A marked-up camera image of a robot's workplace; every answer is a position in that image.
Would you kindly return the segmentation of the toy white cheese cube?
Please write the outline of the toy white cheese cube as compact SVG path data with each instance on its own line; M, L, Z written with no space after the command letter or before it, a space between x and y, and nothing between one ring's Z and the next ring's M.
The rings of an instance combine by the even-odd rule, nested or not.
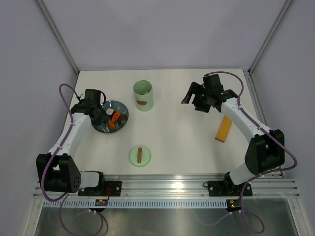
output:
M107 114L108 116L112 116L114 112L115 112L115 111L114 111L112 108L108 108L108 109L106 110L106 114Z

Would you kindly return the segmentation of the toy orange carrot piece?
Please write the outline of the toy orange carrot piece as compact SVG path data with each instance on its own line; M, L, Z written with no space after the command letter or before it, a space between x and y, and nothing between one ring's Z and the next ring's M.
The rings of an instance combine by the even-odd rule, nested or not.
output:
M120 117L120 111L115 111L112 115L112 121L116 123L119 120L119 117Z

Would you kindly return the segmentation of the green cylindrical lunch container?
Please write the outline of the green cylindrical lunch container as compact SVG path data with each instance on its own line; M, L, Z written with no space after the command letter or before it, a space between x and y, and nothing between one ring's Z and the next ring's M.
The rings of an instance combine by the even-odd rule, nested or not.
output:
M146 91L150 91L149 94L143 95ZM137 81L133 85L133 94L138 110L142 112L148 112L153 108L153 87L149 81Z

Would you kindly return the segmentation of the metal tongs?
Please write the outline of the metal tongs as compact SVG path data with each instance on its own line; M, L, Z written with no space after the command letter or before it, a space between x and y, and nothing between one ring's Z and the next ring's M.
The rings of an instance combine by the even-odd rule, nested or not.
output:
M103 126L103 131L104 131L104 133L109 133L110 132L109 128L106 125Z

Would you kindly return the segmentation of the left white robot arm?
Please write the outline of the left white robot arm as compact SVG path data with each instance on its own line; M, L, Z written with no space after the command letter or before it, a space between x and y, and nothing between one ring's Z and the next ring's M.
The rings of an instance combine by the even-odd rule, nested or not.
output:
M43 193L75 193L89 188L94 195L100 196L106 191L101 172L80 171L74 162L74 156L87 129L100 125L107 118L101 105L101 97L106 97L102 91L86 89L84 98L69 109L70 122L66 130L47 154L39 154L36 158L37 174Z

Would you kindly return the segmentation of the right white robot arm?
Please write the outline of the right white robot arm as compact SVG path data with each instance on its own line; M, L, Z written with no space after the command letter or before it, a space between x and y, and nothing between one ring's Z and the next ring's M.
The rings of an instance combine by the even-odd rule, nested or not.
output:
M226 173L221 182L227 194L236 194L249 179L284 164L283 132L272 130L254 118L241 104L239 94L223 88L219 74L204 75L201 85L192 82L181 103L192 103L195 110L204 113L208 113L211 107L216 108L237 126L248 141L244 163Z

